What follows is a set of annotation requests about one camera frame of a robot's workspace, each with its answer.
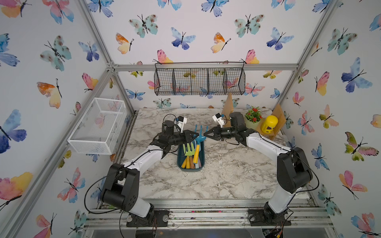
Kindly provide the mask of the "teal plastic storage box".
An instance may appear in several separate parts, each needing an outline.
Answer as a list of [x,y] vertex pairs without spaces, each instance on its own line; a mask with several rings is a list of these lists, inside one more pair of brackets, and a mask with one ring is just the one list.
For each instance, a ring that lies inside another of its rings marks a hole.
[[187,146],[181,145],[178,147],[177,166],[184,172],[198,172],[205,166],[205,147],[204,142],[200,145],[194,145],[194,149],[199,149],[192,155],[186,155]]

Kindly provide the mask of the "green fork wooden handle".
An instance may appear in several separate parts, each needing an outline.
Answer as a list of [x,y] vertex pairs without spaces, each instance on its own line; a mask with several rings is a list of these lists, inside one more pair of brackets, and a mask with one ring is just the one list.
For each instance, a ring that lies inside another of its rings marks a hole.
[[192,159],[192,157],[195,154],[194,145],[192,143],[184,144],[183,145],[183,151],[184,151],[184,155],[185,155],[186,158],[188,156],[190,157],[190,167],[191,167],[190,169],[195,169],[195,166],[194,166],[194,163],[193,163],[193,159]]

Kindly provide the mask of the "teal claw rake yellow handle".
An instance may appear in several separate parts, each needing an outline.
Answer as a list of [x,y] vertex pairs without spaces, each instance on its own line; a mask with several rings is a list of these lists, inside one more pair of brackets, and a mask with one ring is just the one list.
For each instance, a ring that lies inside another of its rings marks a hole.
[[191,167],[190,157],[188,156],[188,157],[186,158],[186,169],[190,169],[190,167]]

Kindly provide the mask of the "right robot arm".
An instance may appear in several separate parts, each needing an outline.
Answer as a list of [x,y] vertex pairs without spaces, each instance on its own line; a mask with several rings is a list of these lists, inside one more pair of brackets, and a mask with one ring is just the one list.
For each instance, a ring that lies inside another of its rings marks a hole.
[[296,193],[313,179],[303,149],[283,146],[247,128],[241,113],[231,113],[229,119],[216,114],[212,119],[219,125],[205,132],[205,137],[221,141],[234,138],[239,144],[264,154],[276,163],[278,187],[266,203],[265,211],[271,215],[286,211]]

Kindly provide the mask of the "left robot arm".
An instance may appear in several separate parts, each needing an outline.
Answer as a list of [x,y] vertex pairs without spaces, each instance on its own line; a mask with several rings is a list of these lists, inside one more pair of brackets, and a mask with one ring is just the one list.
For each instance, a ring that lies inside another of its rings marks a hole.
[[112,165],[105,178],[101,201],[141,218],[152,216],[153,205],[139,195],[140,177],[169,154],[172,146],[192,143],[199,136],[197,132],[184,130],[186,123],[187,119],[182,116],[175,121],[164,121],[162,131],[143,153],[130,162]]

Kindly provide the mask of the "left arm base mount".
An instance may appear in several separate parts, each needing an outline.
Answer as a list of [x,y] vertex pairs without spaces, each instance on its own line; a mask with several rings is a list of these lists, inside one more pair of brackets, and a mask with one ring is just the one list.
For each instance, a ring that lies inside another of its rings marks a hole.
[[167,227],[169,221],[168,210],[150,210],[146,217],[140,217],[130,214],[127,217],[126,227],[131,228],[148,228],[148,227]]

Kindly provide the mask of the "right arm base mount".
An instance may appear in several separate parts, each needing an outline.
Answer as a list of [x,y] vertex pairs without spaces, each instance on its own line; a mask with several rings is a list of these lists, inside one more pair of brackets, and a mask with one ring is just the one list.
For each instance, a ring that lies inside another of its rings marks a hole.
[[291,222],[286,219],[287,216],[286,211],[276,214],[271,209],[248,210],[248,220],[251,226],[291,226]]

